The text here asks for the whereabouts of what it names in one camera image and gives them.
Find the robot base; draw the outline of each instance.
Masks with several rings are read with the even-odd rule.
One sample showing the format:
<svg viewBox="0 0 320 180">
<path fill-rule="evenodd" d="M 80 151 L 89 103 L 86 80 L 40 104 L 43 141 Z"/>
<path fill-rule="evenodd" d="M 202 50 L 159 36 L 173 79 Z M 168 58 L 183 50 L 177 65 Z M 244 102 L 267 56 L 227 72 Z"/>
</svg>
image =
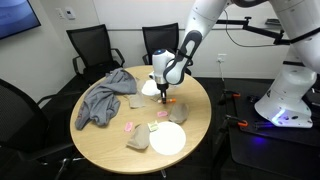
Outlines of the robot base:
<svg viewBox="0 0 320 180">
<path fill-rule="evenodd" d="M 311 128 L 309 107 L 300 99 L 279 98 L 279 94 L 269 90 L 255 105 L 256 111 L 278 127 Z"/>
</svg>

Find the chair backrest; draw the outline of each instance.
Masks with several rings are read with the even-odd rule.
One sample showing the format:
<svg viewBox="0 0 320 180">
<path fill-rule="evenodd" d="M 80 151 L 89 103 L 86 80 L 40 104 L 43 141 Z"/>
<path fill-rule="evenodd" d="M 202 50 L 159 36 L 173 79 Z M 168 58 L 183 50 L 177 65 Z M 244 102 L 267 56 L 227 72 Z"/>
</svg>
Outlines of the chair backrest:
<svg viewBox="0 0 320 180">
<path fill-rule="evenodd" d="M 27 94 L 0 79 L 0 145 L 33 152 L 45 146 L 48 120 Z"/>
<path fill-rule="evenodd" d="M 179 45 L 178 23 L 162 26 L 142 27 L 149 64 L 152 64 L 152 54 L 158 49 L 171 49 L 176 52 Z"/>
<path fill-rule="evenodd" d="M 110 39 L 104 24 L 67 30 L 67 34 L 86 68 L 102 63 L 113 63 Z"/>
</svg>

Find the blue light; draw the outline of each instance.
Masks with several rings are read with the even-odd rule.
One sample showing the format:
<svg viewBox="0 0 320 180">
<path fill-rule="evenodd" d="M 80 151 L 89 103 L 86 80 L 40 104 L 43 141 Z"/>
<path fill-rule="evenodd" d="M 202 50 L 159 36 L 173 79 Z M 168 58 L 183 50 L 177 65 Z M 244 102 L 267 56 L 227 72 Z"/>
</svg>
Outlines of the blue light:
<svg viewBox="0 0 320 180">
<path fill-rule="evenodd" d="M 276 114 L 273 118 L 272 118 L 272 121 L 276 121 L 278 120 L 278 118 L 285 112 L 284 109 L 281 109 L 281 111 L 278 112 L 278 114 Z"/>
</svg>

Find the black office chair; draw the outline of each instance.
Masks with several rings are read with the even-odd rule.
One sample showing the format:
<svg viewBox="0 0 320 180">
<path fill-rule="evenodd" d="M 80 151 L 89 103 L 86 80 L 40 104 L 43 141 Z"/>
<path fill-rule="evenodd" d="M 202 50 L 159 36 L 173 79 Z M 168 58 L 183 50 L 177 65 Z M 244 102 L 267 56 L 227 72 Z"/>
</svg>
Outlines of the black office chair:
<svg viewBox="0 0 320 180">
<path fill-rule="evenodd" d="M 44 97 L 38 104 L 53 97 Z M 69 130 L 72 109 L 60 111 L 48 119 L 38 104 L 0 79 L 0 146 L 17 151 L 24 161 L 37 160 L 41 164 L 62 161 L 58 179 L 77 154 Z"/>
<path fill-rule="evenodd" d="M 179 24 L 142 27 L 144 44 L 147 54 L 142 57 L 145 65 L 152 65 L 152 54 L 158 49 L 167 49 L 176 53 L 179 45 Z"/>
<path fill-rule="evenodd" d="M 76 74 L 83 77 L 89 84 L 95 83 L 106 73 L 123 67 L 125 59 L 117 48 L 111 48 L 107 28 L 104 24 L 82 29 L 67 30 L 70 41 L 77 51 L 73 58 Z M 112 50 L 120 57 L 120 63 L 113 59 Z M 80 74 L 77 59 L 81 58 L 85 69 Z"/>
</svg>

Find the round wooden table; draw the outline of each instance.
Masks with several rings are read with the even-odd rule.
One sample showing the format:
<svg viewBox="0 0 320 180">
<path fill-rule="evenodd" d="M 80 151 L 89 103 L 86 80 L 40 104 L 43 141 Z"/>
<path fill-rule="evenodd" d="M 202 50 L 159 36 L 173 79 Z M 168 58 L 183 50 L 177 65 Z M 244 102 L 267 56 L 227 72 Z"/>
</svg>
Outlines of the round wooden table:
<svg viewBox="0 0 320 180">
<path fill-rule="evenodd" d="M 152 66 L 136 66 L 125 70 L 134 77 L 147 81 L 150 80 L 148 74 L 153 71 L 153 68 Z M 149 96 L 144 96 L 145 107 L 131 109 L 127 98 L 117 96 L 121 101 L 120 109 L 107 126 L 99 127 L 92 121 L 79 131 L 75 128 L 75 120 L 84 95 L 85 93 L 78 100 L 71 116 L 70 131 L 73 142 L 90 162 L 105 170 L 120 174 L 151 173 L 179 162 L 198 146 L 211 120 L 211 104 L 206 91 L 198 81 L 185 74 L 183 83 L 167 91 L 168 98 L 176 98 L 177 102 L 186 103 L 189 106 L 188 119 L 180 124 L 186 134 L 186 144 L 183 149 L 177 154 L 168 156 L 157 153 L 151 145 L 144 150 L 134 150 L 126 146 L 133 134 L 133 130 L 124 131 L 126 123 L 133 122 L 133 126 L 136 126 L 154 120 L 157 120 L 158 123 L 168 121 L 168 116 L 159 118 L 157 112 L 170 113 L 173 103 L 163 105 L 153 101 Z"/>
</svg>

